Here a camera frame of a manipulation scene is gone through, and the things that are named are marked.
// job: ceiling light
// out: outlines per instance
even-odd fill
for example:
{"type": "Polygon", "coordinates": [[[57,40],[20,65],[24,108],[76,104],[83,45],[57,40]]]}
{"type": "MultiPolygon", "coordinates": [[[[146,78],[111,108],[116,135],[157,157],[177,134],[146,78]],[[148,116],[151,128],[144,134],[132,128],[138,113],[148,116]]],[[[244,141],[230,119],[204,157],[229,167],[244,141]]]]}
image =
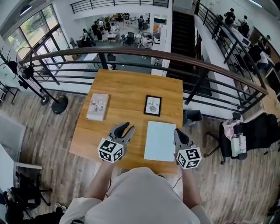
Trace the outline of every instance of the ceiling light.
{"type": "Polygon", "coordinates": [[[256,3],[255,1],[253,1],[253,0],[249,0],[250,2],[252,2],[253,4],[255,4],[256,6],[258,6],[258,7],[261,7],[262,8],[262,6],[259,4],[259,3],[256,3]]]}
{"type": "Polygon", "coordinates": [[[23,6],[23,8],[21,9],[21,13],[20,13],[20,16],[24,13],[26,13],[29,9],[31,9],[32,6],[31,5],[25,5],[23,6]]]}

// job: book cover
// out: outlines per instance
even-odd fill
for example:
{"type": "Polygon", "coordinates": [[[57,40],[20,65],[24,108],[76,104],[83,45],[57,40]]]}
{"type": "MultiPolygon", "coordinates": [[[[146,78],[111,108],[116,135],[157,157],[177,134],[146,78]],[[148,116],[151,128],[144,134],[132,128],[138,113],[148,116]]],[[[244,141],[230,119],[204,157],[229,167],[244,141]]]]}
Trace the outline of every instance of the book cover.
{"type": "Polygon", "coordinates": [[[87,119],[103,121],[108,103],[109,95],[94,93],[87,111],[87,119]]]}

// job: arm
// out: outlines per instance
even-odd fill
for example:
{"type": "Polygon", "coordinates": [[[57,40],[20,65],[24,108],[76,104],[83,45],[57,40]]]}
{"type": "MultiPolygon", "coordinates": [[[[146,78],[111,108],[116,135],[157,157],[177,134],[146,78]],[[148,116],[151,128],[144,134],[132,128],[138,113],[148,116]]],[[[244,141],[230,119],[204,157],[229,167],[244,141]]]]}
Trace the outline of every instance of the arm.
{"type": "Polygon", "coordinates": [[[104,200],[105,194],[108,190],[108,185],[112,176],[113,169],[113,163],[103,161],[97,174],[95,175],[91,184],[89,185],[84,197],[104,200]]]}
{"type": "Polygon", "coordinates": [[[183,179],[183,203],[192,209],[197,205],[202,205],[202,199],[200,197],[200,192],[196,185],[193,170],[192,169],[182,169],[182,179],[183,179]]]}

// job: sheet of paper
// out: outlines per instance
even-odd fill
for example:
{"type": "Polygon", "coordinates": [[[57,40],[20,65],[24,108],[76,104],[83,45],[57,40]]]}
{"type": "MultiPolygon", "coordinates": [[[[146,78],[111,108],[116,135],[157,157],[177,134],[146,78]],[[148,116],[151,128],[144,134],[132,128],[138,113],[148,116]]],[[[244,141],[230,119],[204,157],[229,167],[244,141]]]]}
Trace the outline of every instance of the sheet of paper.
{"type": "Polygon", "coordinates": [[[149,121],[144,159],[173,162],[175,124],[149,121]]]}

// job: large window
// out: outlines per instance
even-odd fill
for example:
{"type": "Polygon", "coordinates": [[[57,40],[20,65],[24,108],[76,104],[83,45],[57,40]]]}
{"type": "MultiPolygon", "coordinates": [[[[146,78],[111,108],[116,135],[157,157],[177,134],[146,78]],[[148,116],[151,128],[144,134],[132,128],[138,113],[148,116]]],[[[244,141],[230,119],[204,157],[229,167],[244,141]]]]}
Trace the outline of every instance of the large window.
{"type": "MultiPolygon", "coordinates": [[[[39,55],[69,49],[52,5],[31,16],[8,39],[21,59],[33,54],[33,52],[39,55]]],[[[62,62],[66,59],[73,60],[70,56],[55,57],[48,62],[41,61],[40,63],[62,62]]]]}

